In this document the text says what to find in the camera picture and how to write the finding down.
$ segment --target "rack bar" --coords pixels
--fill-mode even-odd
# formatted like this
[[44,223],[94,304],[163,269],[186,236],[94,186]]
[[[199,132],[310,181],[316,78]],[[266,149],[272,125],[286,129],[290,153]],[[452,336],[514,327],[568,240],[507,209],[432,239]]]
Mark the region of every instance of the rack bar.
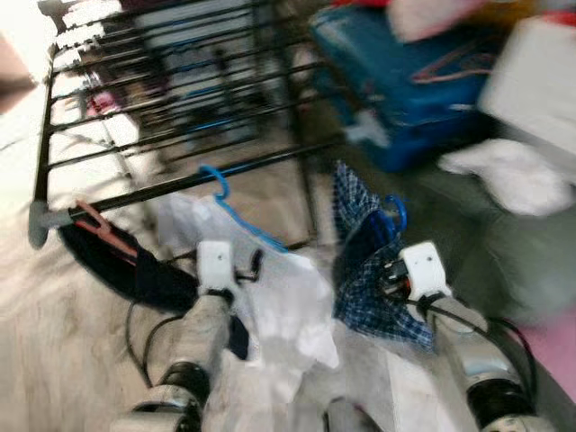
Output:
[[[134,10],[134,11],[125,11],[125,12],[119,12],[119,13],[115,13],[109,16],[105,16],[104,18],[101,18],[99,20],[93,20],[93,21],[89,21],[89,22],[83,22],[81,24],[74,24],[71,25],[70,27],[67,28],[67,30],[74,30],[77,29],[79,27],[84,27],[85,25],[92,25],[92,24],[96,24],[96,23],[109,23],[112,21],[116,21],[116,20],[123,20],[126,18],[133,18],[135,16],[140,16],[140,15],[144,15],[144,14],[151,14],[153,12],[159,12],[159,11],[163,11],[165,9],[170,9],[172,7],[178,7],[178,6],[186,6],[192,3],[199,3],[202,0],[175,0],[174,2],[167,2],[167,3],[163,3],[163,4],[157,4],[156,6],[151,6],[151,7],[145,7],[145,8],[141,8],[138,10]],[[267,5],[270,2],[268,1],[264,1],[262,3],[258,3],[259,5]],[[226,9],[220,9],[219,11],[212,11],[212,12],[208,12],[208,13],[200,13],[194,16],[190,16],[187,17],[183,20],[185,20],[185,23],[188,22],[192,22],[192,21],[200,21],[200,20],[204,20],[207,18],[213,18],[214,16],[218,16],[221,14],[229,14],[232,12],[236,12],[236,11],[241,11],[244,9],[248,9],[249,7],[252,7],[251,4],[243,4],[240,6],[234,6],[234,7],[229,7]],[[172,21],[171,25],[177,25],[178,21]],[[149,27],[146,28],[147,31],[149,30],[154,30],[155,25],[150,25]]]
[[[321,150],[328,149],[338,144],[342,144],[343,142],[344,142],[344,136],[342,134],[337,134],[321,142],[320,144],[276,151],[268,155],[253,157],[251,159],[243,160],[241,162],[221,166],[218,169],[225,177],[235,176],[238,174],[246,173],[248,171],[252,171],[260,167],[267,167],[272,164],[284,162],[285,160],[289,160],[291,158],[304,157],[310,154],[318,153]],[[173,192],[188,189],[190,187],[195,187],[197,185],[203,185],[215,179],[216,177],[214,177],[214,175],[201,172],[189,176],[180,177],[175,180],[170,180],[161,184],[156,184],[154,186],[144,187],[132,193],[125,193],[120,196],[108,198],[105,200],[101,200],[99,202],[94,202],[91,205],[99,212],[106,212],[108,210],[124,207],[126,205],[152,200],[154,198],[158,198],[159,196],[171,194]],[[72,221],[79,221],[86,216],[86,211],[79,207],[64,210],[63,212],[67,212],[69,218]]]
[[[171,74],[171,73],[177,73],[177,72],[188,72],[188,71],[193,70],[195,68],[204,68],[204,67],[210,66],[210,65],[217,65],[221,61],[227,61],[228,62],[231,60],[243,59],[245,57],[255,56],[255,55],[260,54],[262,52],[277,50],[278,48],[288,47],[291,45],[297,45],[299,43],[303,43],[306,41],[310,41],[310,37],[303,36],[303,37],[299,37],[299,38],[294,38],[293,40],[288,40],[282,46],[278,46],[277,44],[273,44],[273,45],[269,45],[266,47],[247,49],[245,51],[241,51],[241,52],[236,53],[236,54],[229,54],[228,56],[224,56],[224,57],[218,58],[218,59],[205,60],[205,61],[201,61],[198,63],[193,63],[192,65],[184,66],[184,67],[174,67],[172,69],[169,69],[167,71],[167,73]],[[107,63],[116,63],[114,66],[119,68],[119,67],[124,67],[124,66],[128,66],[131,64],[137,64],[137,63],[140,63],[142,61],[149,60],[150,59],[149,56],[141,56],[141,57],[132,58],[132,56],[139,55],[142,51],[143,51],[143,49],[133,49],[131,51],[123,52],[120,54],[111,54],[110,56],[106,56],[104,58],[99,58],[97,60],[86,61],[80,65],[68,65],[68,66],[64,66],[64,67],[59,67],[58,69],[55,70],[54,73],[55,74],[61,74],[63,72],[85,70],[85,69],[91,68],[93,66],[104,65]]]
[[81,161],[88,160],[88,159],[99,158],[101,156],[105,156],[105,155],[115,153],[118,151],[124,151],[126,149],[130,149],[133,147],[141,147],[141,146],[146,146],[148,144],[154,144],[156,142],[160,142],[160,141],[164,141],[164,140],[171,140],[172,138],[178,138],[178,137],[183,136],[185,134],[189,134],[189,133],[193,133],[193,132],[197,132],[197,131],[207,131],[209,129],[221,126],[223,124],[236,123],[236,122],[241,122],[242,120],[253,119],[253,118],[256,118],[256,117],[259,117],[262,115],[269,115],[269,114],[273,114],[273,113],[278,113],[279,111],[290,108],[291,105],[293,105],[293,104],[294,105],[309,104],[312,102],[316,102],[318,100],[325,99],[327,97],[330,97],[330,95],[326,95],[326,96],[314,95],[311,97],[302,98],[299,101],[296,101],[294,103],[285,103],[285,104],[274,106],[271,108],[264,108],[264,109],[261,109],[261,110],[256,111],[256,112],[236,113],[235,117],[229,117],[228,119],[220,119],[217,121],[210,121],[207,123],[202,123],[202,124],[193,126],[192,128],[184,130],[184,131],[177,130],[176,128],[174,128],[173,130],[160,132],[157,135],[153,135],[151,137],[141,139],[140,141],[133,142],[131,144],[125,144],[123,146],[118,146],[114,149],[109,148],[107,150],[102,150],[102,151],[90,153],[90,154],[83,155],[83,156],[72,157],[71,159],[60,160],[59,162],[55,162],[55,163],[49,165],[49,170],[57,168],[57,167],[63,167],[64,165],[71,165],[71,164],[74,164],[76,162],[81,162]]
[[[282,19],[282,22],[288,22],[291,21],[293,18],[284,18]],[[230,29],[230,30],[224,30],[224,31],[217,31],[215,33],[211,33],[211,34],[206,34],[203,36],[197,36],[195,38],[191,38],[191,39],[185,39],[185,40],[179,40],[167,45],[161,45],[158,47],[152,47],[149,50],[152,52],[156,52],[156,51],[163,51],[163,50],[168,50],[168,49],[174,49],[177,47],[182,47],[184,45],[190,45],[190,44],[196,44],[196,43],[202,43],[202,42],[206,42],[206,41],[211,41],[213,39],[218,39],[218,38],[224,38],[226,36],[231,36],[231,35],[237,35],[237,34],[241,34],[244,32],[249,32],[249,31],[254,31],[254,30],[258,30],[258,29],[262,29],[265,27],[270,27],[273,25],[276,25],[279,22],[275,22],[275,21],[267,21],[267,22],[261,22],[259,24],[251,24],[251,25],[245,25],[244,27],[238,27],[236,29]],[[178,33],[181,32],[182,30],[180,29],[172,29],[170,31],[164,31],[164,33],[160,33],[160,34],[169,34],[169,33]],[[103,44],[102,48],[105,49],[113,49],[115,47],[119,47],[122,45],[126,45],[129,43],[133,43],[135,41],[147,41],[150,39],[154,39],[157,38],[159,36],[159,34],[150,34],[150,35],[146,35],[146,36],[140,36],[140,37],[134,37],[131,38],[131,40],[117,40],[114,42],[107,42],[105,44]]]
[[52,85],[54,83],[54,56],[58,52],[56,44],[49,47],[49,69],[46,83],[46,100],[44,102],[44,118],[42,119],[42,133],[38,151],[38,165],[36,168],[36,186],[30,204],[28,215],[28,237],[33,248],[41,248],[48,238],[48,231],[40,225],[41,216],[49,210],[48,207],[48,175],[50,159],[50,138],[52,129],[50,119],[52,116],[51,99]]
[[[304,65],[304,66],[300,66],[300,67],[294,67],[294,68],[288,70],[288,72],[282,72],[282,71],[281,72],[274,72],[274,73],[267,74],[264,76],[256,76],[254,78],[240,79],[240,80],[232,81],[232,83],[230,83],[230,84],[216,85],[215,87],[208,88],[208,89],[202,89],[198,92],[190,92],[189,94],[186,94],[184,96],[169,96],[168,98],[163,96],[163,97],[153,99],[151,101],[146,101],[144,103],[136,103],[134,105],[127,106],[126,108],[121,108],[120,110],[111,111],[111,112],[108,112],[106,114],[94,115],[91,117],[86,117],[84,119],[71,121],[70,123],[56,124],[56,125],[52,126],[52,130],[55,132],[64,131],[66,129],[73,128],[75,126],[79,126],[81,124],[85,124],[85,123],[89,123],[89,122],[96,122],[96,121],[100,121],[100,120],[106,120],[106,119],[113,117],[114,115],[131,114],[131,113],[145,113],[145,111],[149,110],[149,109],[160,109],[160,111],[165,111],[165,110],[170,110],[170,109],[176,108],[176,107],[183,108],[186,106],[192,106],[192,105],[200,102],[200,101],[198,101],[199,98],[205,97],[206,95],[218,94],[218,93],[221,93],[222,91],[225,91],[227,89],[229,89],[232,93],[238,93],[238,92],[246,91],[246,90],[248,90],[247,88],[240,88],[240,87],[250,86],[250,85],[257,84],[257,83],[262,83],[262,82],[269,81],[271,79],[275,79],[278,77],[285,77],[286,75],[299,73],[302,71],[317,68],[319,66],[320,66],[320,64],[314,63],[312,65]],[[204,99],[204,101],[215,99],[218,97],[220,97],[220,96],[217,95],[216,97],[213,97],[213,98],[206,98],[206,99]],[[174,103],[177,103],[180,101],[186,101],[186,103],[179,105],[179,106],[177,105],[175,107],[170,106],[171,104],[174,104]],[[192,113],[191,111],[179,112],[178,114],[173,115],[171,117],[171,120],[184,118],[184,117],[190,115],[191,113]]]
[[[272,5],[272,16],[274,17],[275,20],[278,20],[281,17],[277,4]],[[285,40],[284,29],[282,27],[275,27],[274,33],[280,42]],[[274,54],[278,58],[278,61],[280,62],[284,70],[290,68],[291,63],[290,60],[288,59],[285,49],[277,48],[274,50]],[[286,91],[286,94],[288,95],[288,101],[291,103],[291,107],[288,110],[288,114],[290,116],[289,120],[290,120],[290,131],[292,133],[292,139],[295,145],[302,145],[302,143],[304,142],[304,136],[302,133],[300,115],[298,113],[298,110],[296,109],[297,105],[292,104],[293,101],[298,100],[298,91],[295,88],[290,77],[287,75],[283,77],[283,86]],[[311,176],[308,167],[308,161],[304,157],[299,157],[298,162],[300,169],[300,178],[302,185],[304,187],[304,195],[306,198],[306,204],[308,206],[308,212],[309,212],[308,224],[307,224],[308,233],[310,238],[316,238],[318,235],[318,223],[317,223],[318,217],[312,191]]]
[[[234,70],[226,71],[226,74],[232,76],[232,75],[248,72],[251,69],[252,69],[252,67],[243,67],[240,69],[234,69]],[[169,73],[164,72],[162,74],[144,73],[144,74],[137,74],[134,76],[126,76],[124,78],[115,79],[115,80],[110,81],[108,83],[103,83],[100,85],[94,85],[92,87],[80,88],[80,89],[73,90],[73,91],[66,93],[66,94],[59,94],[57,96],[54,96],[52,98],[52,101],[57,101],[58,99],[66,99],[66,98],[73,97],[76,95],[93,95],[94,93],[100,92],[102,90],[126,86],[128,84],[138,83],[138,82],[144,81],[146,79],[167,77],[169,75],[170,75]],[[200,78],[200,79],[195,79],[195,80],[188,81],[185,83],[179,83],[176,85],[171,85],[169,87],[166,87],[166,91],[169,92],[171,90],[175,90],[179,87],[184,87],[184,86],[193,86],[196,84],[203,83],[204,81],[210,81],[212,79],[218,78],[219,76],[220,76],[219,74],[214,74],[214,75],[208,76],[206,78]]]
[[[260,12],[261,8],[257,5],[257,0],[250,0],[250,4],[252,5],[252,23],[253,24],[260,24]],[[252,40],[255,47],[262,46],[262,34],[260,31],[255,31],[252,35]],[[262,56],[256,55],[256,74],[262,75]]]
[[[153,39],[153,38],[157,38],[160,36],[166,36],[166,35],[171,34],[171,33],[197,30],[197,29],[201,29],[202,27],[208,27],[208,26],[213,25],[213,24],[225,23],[225,22],[228,22],[230,20],[238,20],[238,19],[244,18],[248,15],[251,15],[251,12],[244,12],[240,15],[236,15],[233,17],[224,17],[224,18],[220,18],[218,20],[213,20],[213,21],[208,21],[208,22],[199,22],[197,24],[189,25],[186,27],[177,27],[178,25],[182,25],[183,23],[186,22],[185,18],[184,19],[181,18],[181,19],[175,20],[175,21],[167,21],[167,22],[161,22],[159,24],[154,24],[154,25],[149,26],[151,28],[138,27],[136,29],[118,30],[118,31],[115,31],[114,33],[107,33],[107,34],[104,34],[102,36],[94,36],[91,40],[85,40],[83,42],[75,42],[72,45],[65,45],[63,50],[68,51],[68,50],[74,50],[77,48],[82,48],[87,43],[94,42],[94,41],[100,45],[103,45],[104,48],[110,48],[113,46],[123,45],[123,44],[127,44],[127,43],[146,41],[148,39]],[[160,29],[163,27],[168,27],[170,30],[159,31],[159,32],[155,32],[153,34],[145,34],[148,31]],[[114,39],[118,39],[122,36],[125,37],[125,39],[114,40]]]
[[193,48],[200,50],[200,49],[202,49],[202,48],[210,47],[211,45],[215,45],[215,44],[221,45],[221,44],[223,44],[223,43],[228,43],[228,42],[236,41],[236,40],[238,40],[238,39],[245,39],[245,38],[247,38],[248,36],[249,36],[249,35],[240,36],[239,38],[238,38],[238,37],[231,36],[231,37],[229,37],[229,38],[218,39],[218,40],[216,40],[215,42],[210,42],[210,41],[208,41],[208,42],[203,42],[203,43],[199,43],[199,44],[197,44],[197,45],[194,45]]
[[[170,143],[164,144],[164,145],[162,145],[162,146],[155,146],[155,147],[153,147],[153,148],[139,149],[139,150],[135,151],[135,152],[132,153],[132,154],[126,155],[126,157],[127,157],[127,158],[130,158],[130,157],[134,157],[134,156],[140,155],[140,154],[142,154],[142,153],[148,153],[148,152],[150,152],[150,151],[155,151],[155,150],[160,150],[160,149],[167,149],[167,148],[170,148],[170,147],[173,147],[173,146],[177,146],[177,145],[180,145],[180,144],[184,144],[184,143],[186,143],[189,139],[201,140],[201,139],[204,139],[204,138],[209,138],[209,137],[212,137],[212,136],[214,136],[214,135],[222,134],[222,133],[224,133],[225,131],[232,131],[232,130],[234,130],[234,129],[238,129],[238,128],[241,128],[241,127],[244,127],[244,126],[246,126],[246,125],[245,125],[245,124],[239,124],[239,125],[237,125],[237,126],[233,126],[233,127],[228,128],[228,129],[226,129],[226,130],[210,130],[208,133],[204,133],[204,134],[198,135],[198,136],[190,135],[190,133],[189,133],[189,132],[186,132],[185,130],[184,130],[184,131],[181,131],[180,134],[178,134],[178,135],[176,135],[176,136],[174,136],[174,137],[171,136],[171,137],[166,138],[165,136],[162,136],[162,134],[161,134],[161,135],[158,135],[158,141],[157,141],[157,142],[161,142],[161,141],[164,141],[164,140],[170,140],[170,139],[172,139],[172,138],[177,138],[177,137],[180,137],[180,136],[186,136],[186,138],[185,138],[185,139],[181,139],[181,140],[179,140],[179,141],[177,141],[177,142],[170,142]],[[52,169],[55,169],[55,168],[59,168],[59,167],[65,167],[65,166],[68,166],[68,165],[73,165],[73,164],[76,164],[76,163],[78,163],[78,162],[84,162],[84,161],[90,160],[90,159],[101,158],[102,156],[111,155],[112,153],[121,153],[121,152],[123,152],[123,151],[125,151],[125,150],[134,149],[134,148],[140,148],[140,147],[144,147],[144,146],[147,146],[147,145],[150,145],[150,144],[154,144],[155,142],[149,142],[149,141],[148,141],[150,138],[153,138],[153,137],[147,137],[147,138],[145,139],[146,141],[144,141],[144,140],[136,141],[136,142],[132,142],[132,143],[130,143],[130,144],[124,144],[124,145],[122,145],[122,146],[115,146],[115,147],[107,148],[106,150],[96,151],[96,152],[94,152],[94,153],[88,153],[88,154],[82,155],[82,156],[71,157],[70,159],[59,160],[59,161],[57,161],[57,162],[53,162],[52,164],[50,164],[50,165],[49,165],[49,170],[52,170]]]
[[257,139],[258,139],[258,137],[255,137],[252,135],[247,136],[245,138],[234,139],[231,142],[226,142],[224,144],[219,144],[217,146],[209,146],[206,148],[199,148],[199,149],[193,150],[189,153],[184,153],[183,155],[180,155],[180,156],[171,157],[167,162],[177,162],[179,160],[193,158],[194,156],[204,155],[206,153],[211,153],[211,152],[217,151],[217,150],[228,149],[230,147],[237,146],[238,144],[245,144],[247,142],[254,141]]
[[[250,87],[248,88],[242,88],[237,90],[234,93],[241,93],[243,91],[247,91],[249,90]],[[171,120],[175,120],[175,119],[183,119],[186,118],[188,116],[194,115],[195,113],[197,113],[196,110],[203,110],[203,109],[211,109],[211,110],[218,110],[221,109],[223,107],[227,107],[229,106],[227,104],[226,101],[220,101],[219,103],[210,103],[209,105],[203,105],[203,106],[199,106],[198,104],[201,103],[206,103],[206,102],[210,102],[210,101],[218,101],[219,99],[222,98],[222,94],[218,93],[218,94],[214,94],[212,96],[208,95],[207,97],[203,97],[203,94],[195,97],[194,99],[191,100],[183,100],[182,102],[184,103],[179,103],[179,104],[175,104],[175,105],[167,105],[167,106],[160,106],[158,108],[153,109],[152,111],[146,111],[144,112],[145,115],[154,115],[157,116],[158,118],[155,118],[154,120],[150,120],[147,121],[147,125],[148,126],[153,126],[153,125],[157,125],[157,124],[161,124],[164,122],[169,122]],[[174,109],[179,109],[179,110],[183,110],[183,109],[187,109],[186,111],[179,111],[177,113],[171,113],[171,110]]]

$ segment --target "white cloth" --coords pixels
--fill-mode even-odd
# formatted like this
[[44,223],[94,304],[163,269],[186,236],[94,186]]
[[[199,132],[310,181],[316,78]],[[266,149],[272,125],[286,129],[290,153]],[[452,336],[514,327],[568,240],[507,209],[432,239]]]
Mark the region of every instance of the white cloth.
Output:
[[574,203],[572,185],[528,145],[488,139],[440,158],[440,168],[475,174],[492,198],[509,212],[548,216]]
[[[273,377],[263,376],[250,362],[226,352],[204,411],[202,431],[322,432],[327,410],[333,417],[330,430],[378,430],[358,421],[362,417],[358,413],[353,418],[355,410],[350,405],[361,408],[386,432],[477,430],[465,398],[447,398],[445,389],[455,386],[454,379],[451,375],[441,378],[435,356],[419,355],[406,344],[360,335],[342,322],[335,323],[334,341],[338,368],[316,364],[304,375],[290,404],[271,397],[268,380]],[[334,401],[339,403],[330,409]]]
[[176,252],[196,248],[201,240],[225,240],[233,262],[249,269],[257,249],[264,257],[260,277],[243,283],[245,296],[236,298],[237,314],[256,342],[251,351],[261,376],[269,376],[271,392],[289,402],[302,374],[316,362],[338,366],[332,339],[333,291],[313,263],[281,252],[241,227],[211,197],[195,199],[173,193],[157,200],[160,241]]

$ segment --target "red cloth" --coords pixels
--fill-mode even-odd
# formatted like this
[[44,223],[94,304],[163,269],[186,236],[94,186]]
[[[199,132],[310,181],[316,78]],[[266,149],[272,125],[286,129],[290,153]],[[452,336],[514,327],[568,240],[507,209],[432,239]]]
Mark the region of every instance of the red cloth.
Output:
[[546,14],[546,19],[554,23],[576,27],[576,13],[574,12],[550,12]]
[[342,5],[364,5],[364,6],[371,6],[371,7],[385,7],[391,0],[334,0],[335,6],[342,6]]

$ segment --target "blue clothes hanger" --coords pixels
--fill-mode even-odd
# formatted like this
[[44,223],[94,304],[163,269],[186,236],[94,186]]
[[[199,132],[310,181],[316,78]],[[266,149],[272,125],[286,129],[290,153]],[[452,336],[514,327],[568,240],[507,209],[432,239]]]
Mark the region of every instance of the blue clothes hanger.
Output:
[[251,223],[248,223],[245,220],[243,220],[240,217],[240,215],[237,214],[236,211],[228,205],[226,199],[230,196],[230,185],[228,184],[226,178],[224,178],[224,175],[222,175],[222,173],[218,169],[216,169],[213,166],[202,165],[200,166],[199,171],[212,174],[220,182],[222,192],[215,193],[214,199],[216,200],[216,203],[219,206],[221,206],[238,225],[240,225],[242,228],[244,228],[245,230],[249,231],[256,237],[267,243],[269,246],[275,248],[276,250],[280,252],[288,252],[288,249],[284,247],[284,244],[280,240],[273,238],[270,234],[266,233],[265,231],[261,230],[258,227],[255,227]]
[[[394,222],[393,217],[386,214],[386,212],[382,209],[371,216],[371,223],[374,228],[374,233],[382,245],[386,245],[394,241],[403,231],[406,230],[406,227],[408,226],[406,207],[404,206],[402,200],[398,196],[392,194],[387,195],[384,200],[386,203],[394,204],[399,214],[399,220]],[[385,239],[380,229],[382,225],[384,226],[386,233]]]

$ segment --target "white towel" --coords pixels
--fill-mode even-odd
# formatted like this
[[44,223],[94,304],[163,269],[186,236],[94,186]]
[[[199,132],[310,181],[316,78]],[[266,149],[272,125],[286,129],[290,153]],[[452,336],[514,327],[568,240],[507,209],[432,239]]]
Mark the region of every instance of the white towel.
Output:
[[[206,410],[204,432],[321,432],[328,409],[330,430],[346,432],[472,432],[477,430],[446,363],[412,346],[366,337],[334,325],[340,364],[315,364],[304,376],[294,401],[281,403],[270,392],[273,374],[239,361],[228,351]],[[379,429],[359,425],[360,407]]]
[[440,158],[455,174],[479,176],[492,198],[518,215],[548,216],[574,203],[572,185],[535,150],[508,139],[488,139]]

